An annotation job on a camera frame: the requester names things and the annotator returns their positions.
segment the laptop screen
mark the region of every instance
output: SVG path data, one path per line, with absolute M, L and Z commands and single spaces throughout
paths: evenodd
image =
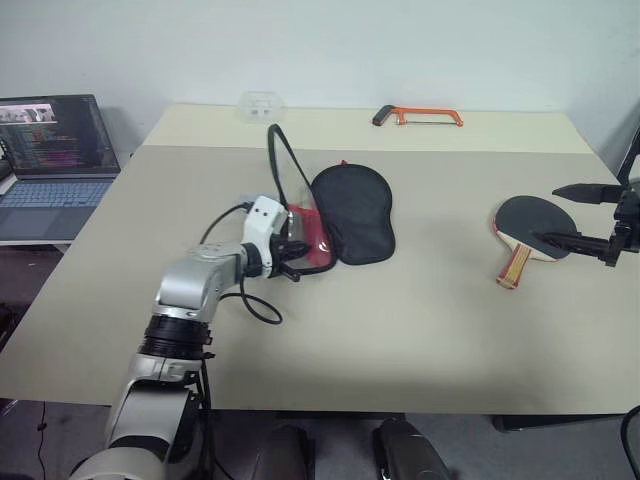
M 0 99 L 0 140 L 18 176 L 120 171 L 93 95 Z

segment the white wall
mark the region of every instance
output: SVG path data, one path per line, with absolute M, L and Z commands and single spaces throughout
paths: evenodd
M 640 115 L 639 26 L 639 0 L 0 0 L 0 96 L 93 92 L 124 152 L 167 104 L 245 90 L 565 111 L 614 166 Z

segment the ping pong paddle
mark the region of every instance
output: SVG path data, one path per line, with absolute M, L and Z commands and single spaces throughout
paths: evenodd
M 524 265 L 529 258 L 555 262 L 569 252 L 536 238 L 534 233 L 577 232 L 571 217 L 557 205 L 538 197 L 511 197 L 498 209 L 493 219 L 493 231 L 513 253 L 496 282 L 508 289 L 518 286 Z

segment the laptop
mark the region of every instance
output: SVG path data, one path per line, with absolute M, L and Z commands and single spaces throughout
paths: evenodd
M 73 240 L 120 172 L 93 95 L 0 99 L 0 241 Z

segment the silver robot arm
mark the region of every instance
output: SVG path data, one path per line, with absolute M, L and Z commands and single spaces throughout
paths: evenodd
M 278 202 L 258 197 L 242 243 L 200 245 L 169 267 L 111 409 L 105 450 L 85 460 L 71 480 L 162 480 L 166 464 L 189 452 L 201 403 L 195 385 L 218 300 L 243 277 L 274 273 L 271 237 L 286 216 Z

